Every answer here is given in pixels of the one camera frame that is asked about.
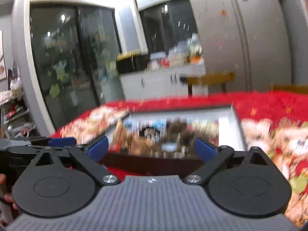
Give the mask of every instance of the food items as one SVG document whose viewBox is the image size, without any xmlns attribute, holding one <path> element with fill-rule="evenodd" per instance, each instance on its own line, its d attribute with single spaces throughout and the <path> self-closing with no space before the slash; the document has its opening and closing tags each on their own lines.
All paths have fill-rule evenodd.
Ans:
<svg viewBox="0 0 308 231">
<path fill-rule="evenodd" d="M 130 51 L 130 52 L 126 52 L 123 54 L 119 54 L 116 60 L 121 61 L 123 59 L 130 58 L 130 57 L 137 56 L 137 55 L 141 55 L 141 52 L 138 49 Z"/>
<path fill-rule="evenodd" d="M 183 158 L 195 156 L 194 141 L 201 138 L 218 145 L 218 123 L 176 119 L 153 122 L 118 121 L 110 151 L 136 156 Z"/>
<path fill-rule="evenodd" d="M 12 98 L 13 98 L 13 95 L 12 95 L 11 90 L 0 92 L 0 103 L 6 100 L 12 99 Z"/>
<path fill-rule="evenodd" d="M 10 88 L 12 96 L 20 96 L 23 93 L 23 86 L 21 84 L 20 78 L 12 80 Z"/>
<path fill-rule="evenodd" d="M 74 137 L 77 144 L 87 144 L 127 113 L 128 110 L 116 110 L 102 105 L 94 109 L 87 118 L 65 125 L 60 133 L 62 137 Z"/>
</svg>

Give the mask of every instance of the white door frame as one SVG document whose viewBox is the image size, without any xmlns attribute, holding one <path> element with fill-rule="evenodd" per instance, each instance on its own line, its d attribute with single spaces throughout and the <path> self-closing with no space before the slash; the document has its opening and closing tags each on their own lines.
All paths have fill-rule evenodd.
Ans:
<svg viewBox="0 0 308 231">
<path fill-rule="evenodd" d="M 133 20 L 136 28 L 137 38 L 139 42 L 140 52 L 141 54 L 148 54 L 147 41 L 145 40 L 144 30 L 141 22 L 141 17 L 139 14 L 139 10 L 137 8 L 136 0 L 129 0 L 131 7 L 131 12 L 133 15 Z"/>
<path fill-rule="evenodd" d="M 28 63 L 29 72 L 30 72 L 30 80 L 31 80 L 34 94 L 37 100 L 37 104 L 39 105 L 45 125 L 49 131 L 49 134 L 51 135 L 55 132 L 55 128 L 51 121 L 50 115 L 47 111 L 46 104 L 44 102 L 43 95 L 39 87 L 39 81 L 38 81 L 36 71 L 35 71 L 35 66 L 34 66 L 34 59 L 33 59 L 33 54 L 32 54 L 32 47 L 31 47 L 31 35 L 30 35 L 31 34 L 30 33 L 30 4 L 31 3 L 41 3 L 41 2 L 60 2 L 60 3 L 67 2 L 67 3 L 73 3 L 73 4 L 95 5 L 99 7 L 105 7 L 105 8 L 114 8 L 114 7 L 103 6 L 99 3 L 89 2 L 88 0 L 24 0 L 25 47 L 26 47 L 27 63 Z M 116 18 L 116 24 L 118 28 L 121 48 L 126 49 L 121 23 L 117 20 L 117 17 L 115 18 Z"/>
</svg>

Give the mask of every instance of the shelf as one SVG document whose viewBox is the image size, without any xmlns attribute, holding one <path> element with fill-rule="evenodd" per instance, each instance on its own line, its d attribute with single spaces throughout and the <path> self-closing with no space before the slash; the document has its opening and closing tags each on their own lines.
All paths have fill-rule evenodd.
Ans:
<svg viewBox="0 0 308 231">
<path fill-rule="evenodd" d="M 15 100 L 15 99 L 17 99 L 17 98 L 21 98 L 22 96 L 23 96 L 23 93 L 22 93 L 21 95 L 19 95 L 19 96 L 14 96 L 14 97 L 12 97 L 12 98 L 10 98 L 10 99 L 7 99 L 7 100 L 1 102 L 1 103 L 0 103 L 0 108 L 1 108 L 2 106 L 4 106 L 5 104 L 7 104 L 8 102 L 10 102 L 10 101 L 12 101 L 12 100 Z"/>
<path fill-rule="evenodd" d="M 13 122 L 13 121 L 15 121 L 15 120 L 17 120 L 17 119 L 19 119 L 19 118 L 25 116 L 25 115 L 28 114 L 29 112 L 30 112 L 30 110 L 27 109 L 26 111 L 24 111 L 24 112 L 22 112 L 22 113 L 19 113 L 19 114 L 15 115 L 15 116 L 13 116 L 12 118 L 10 118 L 10 119 L 4 121 L 4 125 L 7 125 L 8 123 Z"/>
</svg>

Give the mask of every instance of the red blanket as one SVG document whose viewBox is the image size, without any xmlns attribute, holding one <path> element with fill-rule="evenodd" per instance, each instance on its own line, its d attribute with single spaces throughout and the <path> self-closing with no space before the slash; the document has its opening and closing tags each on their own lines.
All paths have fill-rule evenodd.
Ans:
<svg viewBox="0 0 308 231">
<path fill-rule="evenodd" d="M 253 119 L 256 121 L 252 125 L 249 120 L 245 121 L 248 126 L 248 131 L 244 130 L 246 140 L 263 142 L 268 148 L 267 154 L 289 180 L 292 186 L 292 198 L 286 216 L 296 225 L 301 226 L 308 220 L 308 122 L 306 122 L 308 121 L 308 96 L 288 92 L 236 92 L 215 94 L 209 97 L 112 102 L 107 106 L 118 109 L 129 107 L 130 111 L 142 111 L 231 103 L 240 120 Z M 79 118 L 86 118 L 89 114 L 90 111 L 85 112 Z M 61 137 L 60 130 L 53 137 Z M 116 168 L 109 167 L 108 169 L 121 180 L 128 174 Z"/>
</svg>

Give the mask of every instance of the red tablecloth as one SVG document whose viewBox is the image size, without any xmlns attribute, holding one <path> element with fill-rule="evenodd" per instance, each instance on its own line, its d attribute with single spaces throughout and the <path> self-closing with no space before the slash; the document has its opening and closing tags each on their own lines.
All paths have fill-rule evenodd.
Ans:
<svg viewBox="0 0 308 231">
<path fill-rule="evenodd" d="M 192 98 L 166 98 L 147 101 L 111 102 L 107 106 L 130 110 L 163 110 L 177 108 L 194 108 L 213 105 L 233 104 L 239 119 L 250 118 L 260 120 L 269 118 L 273 121 L 271 128 L 276 128 L 282 117 L 288 117 L 293 121 L 308 121 L 308 96 L 289 92 L 266 92 L 266 93 L 226 93 L 213 94 L 208 97 Z M 84 119 L 90 115 L 91 110 L 83 113 L 77 119 Z M 52 137 L 61 137 L 57 130 Z M 127 173 L 118 169 L 110 168 L 123 180 Z"/>
<path fill-rule="evenodd" d="M 295 126 L 301 126 L 303 122 L 308 121 L 308 96 L 293 94 L 288 92 L 266 92 L 266 93 L 227 93 L 215 94 L 209 97 L 193 97 L 193 98 L 166 98 L 159 100 L 148 101 L 127 101 L 127 102 L 112 102 L 107 106 L 116 107 L 118 109 L 127 108 L 131 111 L 142 110 L 163 110 L 163 109 L 179 109 L 179 108 L 195 108 L 205 106 L 227 105 L 233 104 L 239 119 L 253 119 L 259 121 L 261 119 L 272 120 L 271 129 L 276 129 L 281 118 L 286 117 L 291 120 Z M 90 111 L 85 112 L 79 118 L 86 118 Z M 301 143 L 308 142 L 308 128 L 292 129 L 291 139 L 295 141 L 295 149 L 297 149 L 296 142 L 304 139 Z M 61 137 L 60 130 L 58 130 L 54 137 Z M 288 136 L 282 135 L 282 141 L 279 145 L 283 145 L 284 139 Z M 276 147 L 271 139 L 271 147 Z M 286 169 L 286 178 L 292 185 L 292 198 L 290 200 L 286 216 L 290 218 L 296 225 L 300 226 L 308 220 L 308 145 L 300 146 L 302 153 L 298 154 L 295 150 L 289 155 L 291 142 L 284 148 L 277 147 L 274 149 L 274 156 L 272 160 L 276 159 L 276 165 L 281 166 L 279 169 L 283 172 Z M 128 174 L 116 168 L 108 168 L 113 174 L 117 175 L 121 180 Z"/>
</svg>

